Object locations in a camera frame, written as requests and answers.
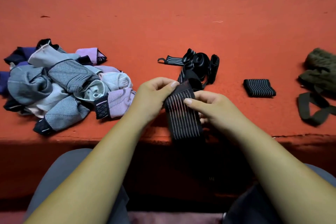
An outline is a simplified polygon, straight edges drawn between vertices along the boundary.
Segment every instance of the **hand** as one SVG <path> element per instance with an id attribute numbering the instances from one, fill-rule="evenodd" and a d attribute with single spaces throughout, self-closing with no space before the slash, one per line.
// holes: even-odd
<path id="1" fill-rule="evenodd" d="M 201 90 L 195 92 L 195 99 L 186 98 L 184 103 L 200 112 L 202 124 L 211 123 L 225 135 L 235 135 L 247 124 L 252 123 L 221 94 Z"/>
<path id="2" fill-rule="evenodd" d="M 147 125 L 160 112 L 165 99 L 179 83 L 164 77 L 154 78 L 140 85 L 128 112 L 137 113 Z"/>

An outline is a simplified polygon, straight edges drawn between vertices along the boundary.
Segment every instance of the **person's left arm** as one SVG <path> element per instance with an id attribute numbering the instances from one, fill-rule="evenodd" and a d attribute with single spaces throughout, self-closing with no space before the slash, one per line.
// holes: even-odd
<path id="1" fill-rule="evenodd" d="M 143 128 L 177 85 L 167 78 L 143 83 L 126 114 L 25 224 L 106 223 Z"/>

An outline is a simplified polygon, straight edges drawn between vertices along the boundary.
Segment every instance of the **person's right hand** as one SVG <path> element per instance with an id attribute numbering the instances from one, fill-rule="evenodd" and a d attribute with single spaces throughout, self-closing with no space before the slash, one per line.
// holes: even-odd
<path id="1" fill-rule="evenodd" d="M 201 123 L 211 123 L 225 135 L 235 136 L 252 122 L 239 109 L 221 94 L 209 91 L 195 92 L 195 99 L 186 98 L 184 103 L 198 111 Z"/>

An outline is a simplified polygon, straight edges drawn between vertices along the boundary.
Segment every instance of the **leg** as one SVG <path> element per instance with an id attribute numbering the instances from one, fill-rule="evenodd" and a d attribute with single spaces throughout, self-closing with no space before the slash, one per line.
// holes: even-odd
<path id="1" fill-rule="evenodd" d="M 27 219 L 33 211 L 53 192 L 58 185 L 60 185 L 74 170 L 75 168 L 86 158 L 86 156 L 92 151 L 92 149 L 78 149 L 68 151 L 61 155 L 48 169 L 44 175 L 40 184 L 38 185 L 26 212 Z M 111 210 L 110 217 L 108 218 L 108 224 L 120 223 L 129 224 L 126 204 L 128 202 L 128 196 L 124 187 L 121 186 L 120 192 Z"/>
<path id="2" fill-rule="evenodd" d="M 336 178 L 327 171 L 306 164 L 319 176 L 336 187 Z M 283 223 L 260 184 L 242 194 L 230 207 L 223 224 L 281 224 Z"/>

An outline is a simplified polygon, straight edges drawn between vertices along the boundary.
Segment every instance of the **person's left hand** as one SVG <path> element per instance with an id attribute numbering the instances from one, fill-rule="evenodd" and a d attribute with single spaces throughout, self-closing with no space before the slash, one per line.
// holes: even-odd
<path id="1" fill-rule="evenodd" d="M 140 85 L 127 112 L 140 115 L 145 125 L 160 112 L 165 99 L 179 83 L 164 77 L 154 78 Z"/>

